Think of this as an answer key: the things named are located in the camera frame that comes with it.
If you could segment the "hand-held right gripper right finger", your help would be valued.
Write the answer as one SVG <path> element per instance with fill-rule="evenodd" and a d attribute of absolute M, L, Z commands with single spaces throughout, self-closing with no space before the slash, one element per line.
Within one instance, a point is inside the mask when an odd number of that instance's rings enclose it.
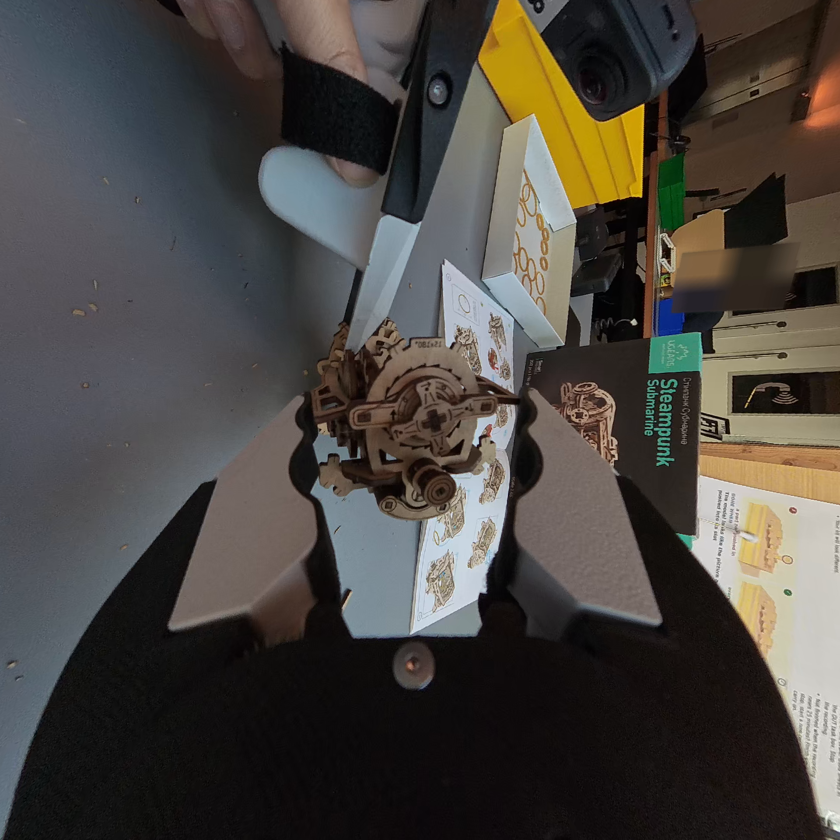
<path fill-rule="evenodd" d="M 499 581 L 526 634 L 558 642 L 589 616 L 659 627 L 614 469 L 536 390 L 520 398 Z"/>

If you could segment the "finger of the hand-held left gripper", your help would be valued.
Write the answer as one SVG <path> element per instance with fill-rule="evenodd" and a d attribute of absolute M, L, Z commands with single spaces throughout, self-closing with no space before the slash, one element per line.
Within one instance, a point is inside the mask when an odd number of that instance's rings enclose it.
<path fill-rule="evenodd" d="M 346 350 L 360 351 L 388 316 L 420 227 L 420 222 L 398 217 L 382 217 L 376 226 L 370 256 L 356 272 L 344 314 Z"/>

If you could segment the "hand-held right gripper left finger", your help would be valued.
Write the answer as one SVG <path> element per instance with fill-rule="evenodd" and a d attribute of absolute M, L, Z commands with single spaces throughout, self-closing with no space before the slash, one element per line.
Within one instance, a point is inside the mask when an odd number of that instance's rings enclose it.
<path fill-rule="evenodd" d="M 168 623 L 174 633 L 245 619 L 267 646 L 303 637 L 341 590 L 320 502 L 317 431 L 295 396 L 219 474 Z"/>

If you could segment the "wooden mechanical model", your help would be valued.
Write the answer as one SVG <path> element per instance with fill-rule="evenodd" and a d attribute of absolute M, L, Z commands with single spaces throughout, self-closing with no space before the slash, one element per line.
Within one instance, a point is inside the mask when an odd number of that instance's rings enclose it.
<path fill-rule="evenodd" d="M 341 322 L 311 391 L 315 424 L 350 455 L 330 454 L 319 465 L 320 485 L 338 497 L 368 490 L 396 519 L 445 514 L 455 478 L 478 475 L 497 455 L 490 434 L 475 443 L 477 428 L 519 398 L 473 372 L 445 339 L 406 340 L 389 318 L 357 351 L 349 336 Z"/>

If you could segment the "person's left hand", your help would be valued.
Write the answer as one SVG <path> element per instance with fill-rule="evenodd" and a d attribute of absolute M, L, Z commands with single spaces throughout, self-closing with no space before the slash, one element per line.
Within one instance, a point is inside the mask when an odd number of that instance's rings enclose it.
<path fill-rule="evenodd" d="M 281 61 L 253 2 L 178 1 L 176 5 L 200 36 L 224 47 L 247 78 L 281 78 Z M 273 6 L 295 54 L 368 81 L 349 2 L 275 1 Z"/>

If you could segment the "dark model kit box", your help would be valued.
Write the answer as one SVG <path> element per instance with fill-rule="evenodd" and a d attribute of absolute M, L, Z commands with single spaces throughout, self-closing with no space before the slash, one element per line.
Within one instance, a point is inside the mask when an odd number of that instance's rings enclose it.
<path fill-rule="evenodd" d="M 702 352 L 698 332 L 538 350 L 536 389 L 691 548 L 697 533 Z"/>

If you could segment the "open instruction booklet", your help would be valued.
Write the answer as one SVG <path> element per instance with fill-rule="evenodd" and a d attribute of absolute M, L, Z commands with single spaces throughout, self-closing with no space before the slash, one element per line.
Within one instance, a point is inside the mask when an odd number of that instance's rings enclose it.
<path fill-rule="evenodd" d="M 450 262 L 442 265 L 441 324 L 470 369 L 512 389 L 513 318 Z M 482 417 L 475 444 L 487 436 L 495 458 L 476 475 L 457 476 L 454 506 L 423 523 L 419 536 L 410 634 L 478 601 L 498 551 L 510 486 L 507 453 L 516 424 L 514 406 Z"/>

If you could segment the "white cardboard tray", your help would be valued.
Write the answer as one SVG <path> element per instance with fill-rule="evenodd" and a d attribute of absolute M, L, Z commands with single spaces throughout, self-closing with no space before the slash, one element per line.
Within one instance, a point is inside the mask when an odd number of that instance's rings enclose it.
<path fill-rule="evenodd" d="M 512 250 L 522 171 L 527 170 L 551 226 L 549 278 L 543 315 L 513 270 Z M 482 280 L 540 348 L 565 344 L 573 275 L 576 217 L 534 114 L 502 134 Z"/>

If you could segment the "pile of yellow rubber bands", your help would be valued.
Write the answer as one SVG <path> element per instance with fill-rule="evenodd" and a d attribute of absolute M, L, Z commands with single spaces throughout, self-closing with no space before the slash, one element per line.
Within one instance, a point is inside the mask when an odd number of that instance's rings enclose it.
<path fill-rule="evenodd" d="M 551 226 L 527 170 L 521 174 L 512 250 L 513 270 L 532 302 L 547 314 L 546 281 L 550 271 Z"/>

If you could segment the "yellow plastic bin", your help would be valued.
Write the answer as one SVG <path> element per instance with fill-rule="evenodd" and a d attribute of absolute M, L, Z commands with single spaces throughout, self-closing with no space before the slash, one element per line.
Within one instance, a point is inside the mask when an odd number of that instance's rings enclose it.
<path fill-rule="evenodd" d="M 573 208 L 643 194 L 644 106 L 598 122 L 518 1 L 499 1 L 478 62 L 512 123 L 536 117 Z"/>

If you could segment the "printed paper manual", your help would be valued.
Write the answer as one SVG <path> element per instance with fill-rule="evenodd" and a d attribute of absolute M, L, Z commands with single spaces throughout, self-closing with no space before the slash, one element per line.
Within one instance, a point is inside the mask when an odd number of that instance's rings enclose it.
<path fill-rule="evenodd" d="M 692 552 L 770 668 L 838 833 L 839 506 L 702 476 L 697 515 Z"/>

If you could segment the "green plastic bin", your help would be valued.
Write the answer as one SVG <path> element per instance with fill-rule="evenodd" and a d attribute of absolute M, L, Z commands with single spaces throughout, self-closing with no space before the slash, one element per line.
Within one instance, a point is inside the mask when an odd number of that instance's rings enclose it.
<path fill-rule="evenodd" d="M 686 154 L 675 154 L 658 164 L 658 216 L 661 227 L 669 232 L 685 221 Z"/>

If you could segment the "cardboard box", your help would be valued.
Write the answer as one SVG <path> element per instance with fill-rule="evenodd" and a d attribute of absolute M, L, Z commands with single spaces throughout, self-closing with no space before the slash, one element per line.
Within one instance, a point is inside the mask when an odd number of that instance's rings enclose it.
<path fill-rule="evenodd" d="M 675 249 L 675 267 L 683 255 L 725 248 L 726 211 L 716 208 L 680 226 L 669 236 Z"/>

